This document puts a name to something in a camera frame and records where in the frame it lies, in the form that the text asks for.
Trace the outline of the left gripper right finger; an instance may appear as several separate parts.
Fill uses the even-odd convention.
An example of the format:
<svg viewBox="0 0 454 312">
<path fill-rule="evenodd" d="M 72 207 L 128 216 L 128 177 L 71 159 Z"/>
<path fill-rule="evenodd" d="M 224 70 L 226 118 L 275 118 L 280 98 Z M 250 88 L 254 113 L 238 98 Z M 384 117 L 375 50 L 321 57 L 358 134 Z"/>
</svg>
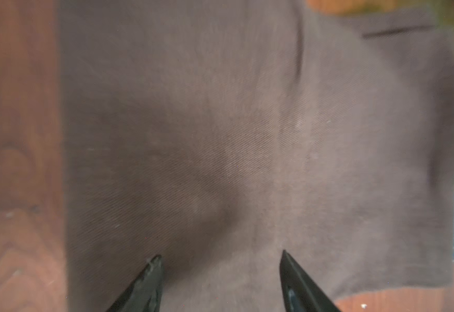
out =
<svg viewBox="0 0 454 312">
<path fill-rule="evenodd" d="M 341 312 L 286 250 L 279 272 L 287 312 Z"/>
</svg>

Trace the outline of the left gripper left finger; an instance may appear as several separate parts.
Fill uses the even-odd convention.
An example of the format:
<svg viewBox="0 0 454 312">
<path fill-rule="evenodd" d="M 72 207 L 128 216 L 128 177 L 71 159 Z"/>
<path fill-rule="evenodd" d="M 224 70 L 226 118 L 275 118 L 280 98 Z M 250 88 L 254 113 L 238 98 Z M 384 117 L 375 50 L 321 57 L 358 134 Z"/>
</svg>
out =
<svg viewBox="0 0 454 312">
<path fill-rule="evenodd" d="M 156 255 L 106 312 L 158 312 L 162 294 L 163 261 Z"/>
</svg>

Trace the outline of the brown trousers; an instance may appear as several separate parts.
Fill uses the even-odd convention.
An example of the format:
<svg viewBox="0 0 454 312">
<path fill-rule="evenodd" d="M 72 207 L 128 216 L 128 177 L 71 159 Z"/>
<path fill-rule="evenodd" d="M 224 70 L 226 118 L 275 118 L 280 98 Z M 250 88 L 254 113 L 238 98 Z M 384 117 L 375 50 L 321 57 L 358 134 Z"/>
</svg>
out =
<svg viewBox="0 0 454 312">
<path fill-rule="evenodd" d="M 452 279 L 454 53 L 424 8 L 61 1 L 68 309 L 153 256 L 163 311 L 282 311 Z"/>
</svg>

